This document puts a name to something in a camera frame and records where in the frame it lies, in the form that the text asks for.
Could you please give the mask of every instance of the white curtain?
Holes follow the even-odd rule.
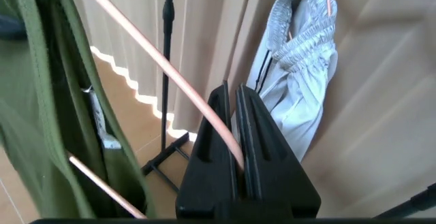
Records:
[[[162,50],[164,0],[113,1]],[[174,0],[171,62],[204,98],[223,79],[233,95],[273,2]],[[152,60],[93,0],[76,3],[91,44],[140,95],[159,97]],[[337,4],[339,63],[302,164],[322,197],[321,217],[372,217],[436,182],[436,0]],[[173,84],[169,109],[176,128],[198,129],[200,114]]]

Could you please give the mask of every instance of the green fabric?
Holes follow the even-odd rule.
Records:
[[[0,141],[42,217],[131,215],[71,165],[67,151],[148,217],[144,177],[99,81],[72,0],[0,0],[0,14],[21,19],[27,41],[0,40]],[[92,84],[106,129],[122,149],[97,135]]]

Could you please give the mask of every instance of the green jacket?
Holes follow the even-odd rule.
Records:
[[[0,15],[24,22],[27,39],[0,39],[0,142],[42,217],[130,217],[69,163],[76,155],[148,217],[154,216],[144,177],[104,94],[72,0],[0,0]],[[101,104],[106,148],[90,95]]]

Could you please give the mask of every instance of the tile floor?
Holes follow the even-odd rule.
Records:
[[[140,103],[134,97],[124,77],[115,74],[110,64],[96,60],[97,68],[106,95],[116,117],[135,151],[139,165],[144,165],[160,150],[160,119],[153,116],[151,105]],[[174,141],[167,135],[167,145]],[[182,148],[188,155],[192,143]],[[187,161],[178,153],[173,154],[160,166],[160,169],[180,185]],[[160,218],[174,218],[175,192],[152,172],[146,180],[153,192],[153,200]],[[30,223],[38,219],[38,213],[18,174],[10,165],[5,152],[0,148],[0,222],[9,224]]]

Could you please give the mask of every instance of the clothing tag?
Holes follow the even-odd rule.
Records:
[[[118,140],[106,132],[104,113],[102,107],[100,106],[100,102],[98,101],[97,95],[94,91],[89,91],[89,95],[91,96],[91,103],[93,104],[95,125],[97,126],[97,132],[102,139],[104,148],[121,149],[121,145]]]

